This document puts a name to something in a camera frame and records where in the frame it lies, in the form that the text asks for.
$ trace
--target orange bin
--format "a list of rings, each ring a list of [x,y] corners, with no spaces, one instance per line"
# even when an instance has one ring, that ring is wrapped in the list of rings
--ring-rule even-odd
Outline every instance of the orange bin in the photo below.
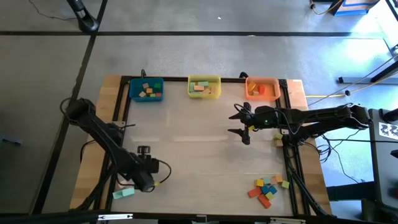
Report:
[[[257,91],[259,86],[263,86],[263,94],[251,95],[248,90],[251,83],[256,84],[254,89]],[[244,90],[248,100],[275,101],[280,97],[279,80],[277,78],[247,77]]]

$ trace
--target red block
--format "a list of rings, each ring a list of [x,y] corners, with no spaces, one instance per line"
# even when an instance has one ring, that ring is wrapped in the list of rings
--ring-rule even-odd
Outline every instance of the red block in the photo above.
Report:
[[[259,188],[259,187],[256,187],[255,189],[248,192],[248,195],[250,198],[253,198],[260,194],[262,194],[262,191],[261,191],[261,188]]]
[[[261,194],[261,195],[258,197],[258,199],[259,199],[259,201],[262,203],[262,205],[263,205],[265,208],[271,207],[271,203],[270,203],[269,200],[266,198],[266,196],[264,196],[263,194]]]
[[[259,86],[259,93],[260,93],[260,94],[264,94],[265,90],[266,90],[266,88],[265,88],[264,85],[260,85],[260,86]]]

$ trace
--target yellow bin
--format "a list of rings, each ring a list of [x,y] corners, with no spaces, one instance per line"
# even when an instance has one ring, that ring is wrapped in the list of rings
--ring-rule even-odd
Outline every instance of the yellow bin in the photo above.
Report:
[[[215,91],[211,91],[210,94],[202,94],[201,92],[191,93],[190,92],[190,83],[191,82],[209,82],[210,89],[214,89]],[[221,77],[218,75],[190,75],[188,77],[188,95],[190,98],[196,99],[218,99],[221,95]]]

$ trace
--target wooden table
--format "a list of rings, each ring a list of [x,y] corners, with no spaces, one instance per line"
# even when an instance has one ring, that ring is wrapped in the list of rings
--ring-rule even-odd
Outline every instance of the wooden table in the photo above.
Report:
[[[124,88],[122,94],[119,94],[121,104],[119,110],[115,110],[122,79],[122,76],[115,75],[108,75],[104,79],[103,86],[101,87],[99,98],[96,103],[96,114],[104,120],[104,122],[123,120],[122,116],[127,98],[127,88]],[[302,81],[287,80],[287,85],[291,107],[300,110],[307,110],[307,101],[305,99]],[[307,188],[322,208],[326,212],[331,213],[328,194],[326,192],[325,181],[323,179],[322,168],[317,152],[313,148],[304,145],[300,146],[300,156]],[[98,144],[89,144],[86,146],[70,208],[79,206],[97,184],[100,177],[101,167],[103,165],[103,158],[104,151]],[[295,186],[295,193],[298,212],[303,214],[301,194],[297,186]],[[108,191],[105,189],[103,191],[101,205],[99,206],[100,208],[105,208],[107,194]]]

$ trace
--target pile of blocks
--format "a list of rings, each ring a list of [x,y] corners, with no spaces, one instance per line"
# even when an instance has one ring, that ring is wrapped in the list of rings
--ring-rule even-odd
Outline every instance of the pile of blocks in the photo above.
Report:
[[[162,96],[161,88],[162,85],[160,83],[155,83],[153,88],[149,88],[149,84],[148,83],[144,83],[142,84],[142,87],[144,88],[144,91],[140,92],[139,96],[140,97],[160,97]]]
[[[252,96],[263,95],[265,93],[266,87],[264,85],[258,85],[254,82],[249,83],[248,93]]]
[[[201,94],[212,94],[216,93],[216,87],[214,85],[209,86],[208,81],[203,82],[190,82],[189,83],[190,93],[201,93]]]
[[[289,189],[290,183],[282,179],[281,175],[275,175],[270,179],[265,177],[255,181],[256,188],[248,192],[250,198],[258,196],[258,200],[265,208],[271,207],[270,201],[274,199],[278,192],[275,185],[281,184],[285,189]]]

